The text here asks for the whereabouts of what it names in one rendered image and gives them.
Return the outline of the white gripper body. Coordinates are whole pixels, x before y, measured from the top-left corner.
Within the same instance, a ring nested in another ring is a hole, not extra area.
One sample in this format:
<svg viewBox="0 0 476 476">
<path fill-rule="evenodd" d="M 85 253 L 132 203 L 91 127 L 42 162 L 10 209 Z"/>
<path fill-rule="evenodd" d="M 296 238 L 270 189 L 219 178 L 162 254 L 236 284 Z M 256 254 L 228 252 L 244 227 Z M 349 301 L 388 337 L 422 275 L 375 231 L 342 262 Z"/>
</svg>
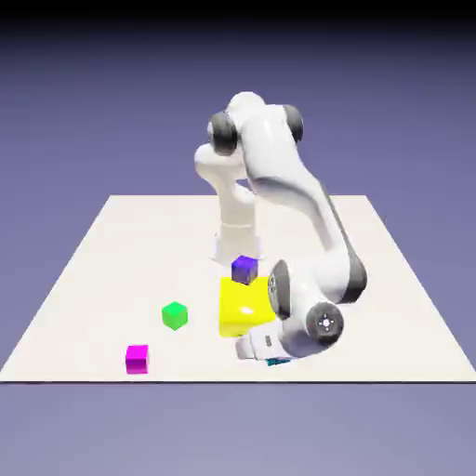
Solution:
<svg viewBox="0 0 476 476">
<path fill-rule="evenodd" d="M 240 360 L 286 361 L 287 352 L 279 339 L 275 325 L 258 325 L 238 337 L 235 350 Z"/>
</svg>

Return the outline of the small purple cube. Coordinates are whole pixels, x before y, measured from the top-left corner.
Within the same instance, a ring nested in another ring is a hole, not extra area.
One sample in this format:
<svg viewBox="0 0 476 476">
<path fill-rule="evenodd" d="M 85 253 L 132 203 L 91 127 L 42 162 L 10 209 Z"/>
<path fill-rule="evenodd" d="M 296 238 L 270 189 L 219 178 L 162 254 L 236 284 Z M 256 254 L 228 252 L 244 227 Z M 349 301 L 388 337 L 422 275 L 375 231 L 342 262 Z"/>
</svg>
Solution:
<svg viewBox="0 0 476 476">
<path fill-rule="evenodd" d="M 239 284 L 250 285 L 258 276 L 258 260 L 241 255 L 231 263 L 231 279 Z"/>
</svg>

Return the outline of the small green cube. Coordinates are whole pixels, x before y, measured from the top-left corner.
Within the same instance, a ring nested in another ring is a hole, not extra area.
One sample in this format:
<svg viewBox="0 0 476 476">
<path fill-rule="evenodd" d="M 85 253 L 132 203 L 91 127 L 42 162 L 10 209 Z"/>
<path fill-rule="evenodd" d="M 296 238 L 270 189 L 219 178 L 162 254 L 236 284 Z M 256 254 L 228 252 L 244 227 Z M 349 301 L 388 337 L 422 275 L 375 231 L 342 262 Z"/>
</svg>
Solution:
<svg viewBox="0 0 476 476">
<path fill-rule="evenodd" d="M 176 331 L 188 323 L 188 308 L 177 302 L 171 302 L 162 308 L 162 320 L 166 327 Z"/>
</svg>

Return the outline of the small magenta cube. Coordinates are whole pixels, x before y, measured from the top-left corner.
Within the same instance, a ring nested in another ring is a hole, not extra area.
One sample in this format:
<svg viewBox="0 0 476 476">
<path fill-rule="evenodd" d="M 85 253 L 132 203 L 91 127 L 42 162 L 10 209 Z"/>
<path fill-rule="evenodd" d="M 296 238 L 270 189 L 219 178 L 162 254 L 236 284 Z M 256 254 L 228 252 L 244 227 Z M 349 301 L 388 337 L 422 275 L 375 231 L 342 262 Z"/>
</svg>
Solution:
<svg viewBox="0 0 476 476">
<path fill-rule="evenodd" d="M 144 375 L 149 371 L 149 346 L 129 345 L 126 349 L 126 372 L 129 375 Z"/>
</svg>

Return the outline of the large yellow box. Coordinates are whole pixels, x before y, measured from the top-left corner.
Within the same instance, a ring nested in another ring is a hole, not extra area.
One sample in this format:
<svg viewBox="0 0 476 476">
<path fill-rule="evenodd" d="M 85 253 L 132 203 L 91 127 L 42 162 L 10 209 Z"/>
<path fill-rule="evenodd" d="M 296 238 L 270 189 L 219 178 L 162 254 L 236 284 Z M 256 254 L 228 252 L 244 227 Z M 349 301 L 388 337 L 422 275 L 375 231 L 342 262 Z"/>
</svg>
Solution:
<svg viewBox="0 0 476 476">
<path fill-rule="evenodd" d="M 240 284 L 230 277 L 221 278 L 218 307 L 221 337 L 243 336 L 251 327 L 274 319 L 266 276 L 257 277 L 251 284 Z"/>
</svg>

